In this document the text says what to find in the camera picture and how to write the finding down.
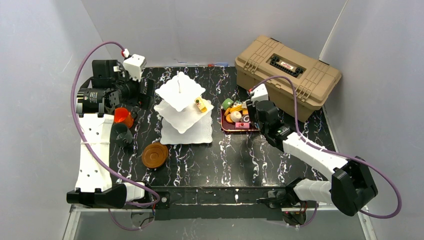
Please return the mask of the chocolate swirl roll cake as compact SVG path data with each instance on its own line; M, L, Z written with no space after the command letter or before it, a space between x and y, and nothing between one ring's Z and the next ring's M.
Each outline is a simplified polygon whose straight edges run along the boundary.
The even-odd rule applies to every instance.
M242 116L241 120L242 123L250 123L250 117L248 114L245 114Z

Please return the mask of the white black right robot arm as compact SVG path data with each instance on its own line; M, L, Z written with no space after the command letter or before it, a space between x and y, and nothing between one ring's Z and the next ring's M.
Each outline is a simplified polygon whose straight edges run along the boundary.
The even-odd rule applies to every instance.
M298 135L294 128L283 124L274 103L263 100L246 102L249 118L266 141L283 153L296 157L319 171L326 181L299 177L258 203L269 207L307 201L334 205L347 216L354 216L378 195L378 189L368 166L350 158L326 152L326 148Z

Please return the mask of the white three-tier cake stand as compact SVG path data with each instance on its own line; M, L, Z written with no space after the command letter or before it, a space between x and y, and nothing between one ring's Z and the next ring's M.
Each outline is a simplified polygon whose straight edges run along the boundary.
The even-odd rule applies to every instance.
M155 90L161 102L153 108L161 116L162 145L210 144L213 141L214 106L202 97L206 89L182 71ZM202 97L207 112L200 112L195 99Z

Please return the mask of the yellow layered cake piece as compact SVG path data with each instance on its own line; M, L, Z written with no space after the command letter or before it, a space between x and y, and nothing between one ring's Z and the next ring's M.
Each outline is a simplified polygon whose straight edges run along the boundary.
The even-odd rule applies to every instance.
M208 111L208 107L207 107L208 102L205 99L203 99L202 97L200 97L200 96L197 97L194 100L194 103L201 113L205 113L205 112Z

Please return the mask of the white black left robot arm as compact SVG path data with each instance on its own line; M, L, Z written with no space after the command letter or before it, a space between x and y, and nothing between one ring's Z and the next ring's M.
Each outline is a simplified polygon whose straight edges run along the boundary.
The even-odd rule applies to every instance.
M155 89L148 79L142 91L142 74L146 59L140 55L116 59L93 60L92 76L79 88L74 117L81 132L79 172L75 187L66 195L69 204L91 208L121 209L126 205L149 207L154 197L146 193L143 182L111 179L110 144L122 147L133 142L131 123L116 122L122 104L135 104L147 110Z

